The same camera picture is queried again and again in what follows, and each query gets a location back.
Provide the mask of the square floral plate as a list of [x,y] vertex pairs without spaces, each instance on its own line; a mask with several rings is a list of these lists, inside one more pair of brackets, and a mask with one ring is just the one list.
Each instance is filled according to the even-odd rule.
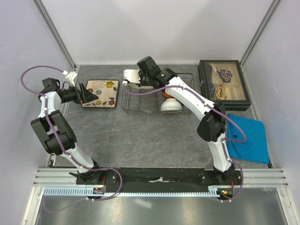
[[88,80],[86,89],[98,99],[82,104],[83,108],[115,108],[119,94],[119,80]]

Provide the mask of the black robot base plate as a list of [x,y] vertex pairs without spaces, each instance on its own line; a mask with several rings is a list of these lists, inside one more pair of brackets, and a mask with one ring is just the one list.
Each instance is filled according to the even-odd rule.
[[77,185],[104,185],[108,191],[119,192],[166,192],[166,191],[206,191],[209,186],[238,186],[242,182],[239,170],[224,179],[211,169],[200,168],[129,168],[115,171],[106,170],[93,175],[70,173],[76,177]]

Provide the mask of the cream plate blue spiral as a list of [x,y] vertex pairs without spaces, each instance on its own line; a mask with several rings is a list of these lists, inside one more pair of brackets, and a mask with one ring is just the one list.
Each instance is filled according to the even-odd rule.
[[128,86],[131,87],[131,88],[133,88],[133,89],[145,89],[145,90],[151,90],[151,89],[153,89],[152,86],[148,86],[148,85],[142,86],[140,84],[133,83],[133,82],[129,83]]

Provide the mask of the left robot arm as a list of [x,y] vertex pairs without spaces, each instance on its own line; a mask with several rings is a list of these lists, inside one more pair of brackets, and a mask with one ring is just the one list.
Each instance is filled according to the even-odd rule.
[[47,153],[61,156],[77,168],[77,172],[71,173],[77,178],[77,184],[100,184],[103,172],[97,162],[78,146],[74,131],[59,110],[63,103],[89,103],[98,96],[87,90],[83,83],[68,89],[61,89],[60,82],[54,78],[44,79],[42,83],[44,89],[38,96],[41,112],[30,123],[33,131]]

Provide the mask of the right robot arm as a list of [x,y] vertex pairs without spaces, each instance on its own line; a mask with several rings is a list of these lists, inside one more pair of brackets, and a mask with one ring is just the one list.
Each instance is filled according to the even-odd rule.
[[137,65],[142,81],[174,97],[199,119],[197,133],[209,145],[214,162],[215,180],[222,185],[229,182],[235,166],[229,157],[225,141],[225,106],[198,94],[171,69],[161,70],[150,56],[138,61]]

